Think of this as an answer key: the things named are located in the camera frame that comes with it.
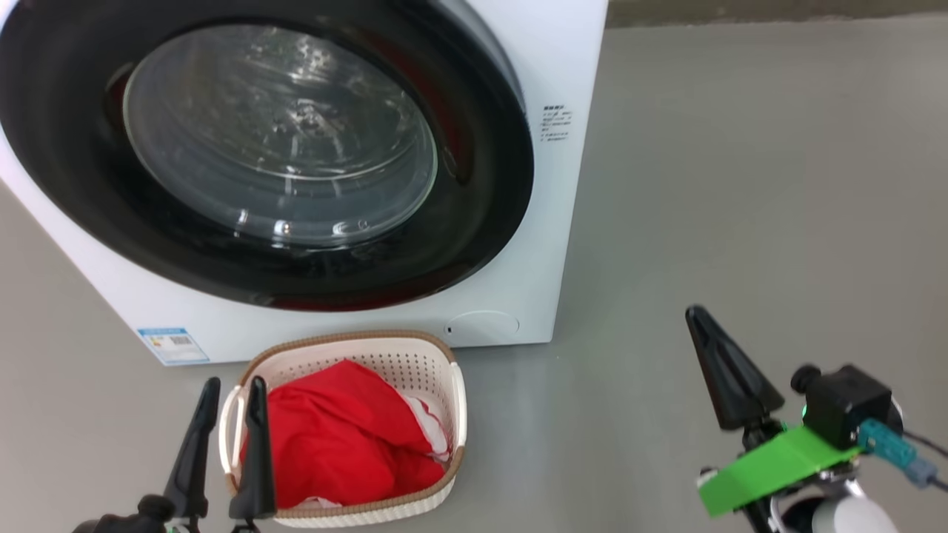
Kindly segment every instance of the green mount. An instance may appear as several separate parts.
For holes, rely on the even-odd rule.
[[[861,451],[839,451],[805,426],[799,426],[742,455],[704,483],[698,492],[708,514],[717,517],[850,461]]]

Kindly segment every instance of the washing machine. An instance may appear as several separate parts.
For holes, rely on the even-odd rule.
[[[0,0],[0,176],[166,365],[546,342],[606,4]]]

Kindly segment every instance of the red cloth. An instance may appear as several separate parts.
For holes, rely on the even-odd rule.
[[[430,487],[444,468],[405,399],[349,360],[267,397],[277,507],[377,502]]]

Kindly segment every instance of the laundry basket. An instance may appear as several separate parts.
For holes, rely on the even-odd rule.
[[[297,340],[274,346],[252,360],[224,402],[219,432],[221,465],[228,490],[240,484],[240,448],[246,434],[244,414],[250,381],[259,376],[268,390],[332,366],[344,359],[371,368],[391,386],[428,404],[444,426],[451,457],[444,477],[419,492],[362,505],[323,508],[303,502],[280,509],[274,520],[290,527],[343,527],[378,524],[431,511],[451,488],[465,455],[467,400],[461,369],[450,348],[417,331],[369,331]]]

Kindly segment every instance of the label sticker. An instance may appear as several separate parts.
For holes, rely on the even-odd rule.
[[[184,328],[139,329],[138,334],[166,365],[210,362]]]
[[[544,105],[539,123],[539,141],[566,140],[573,125],[573,112],[565,105]]]

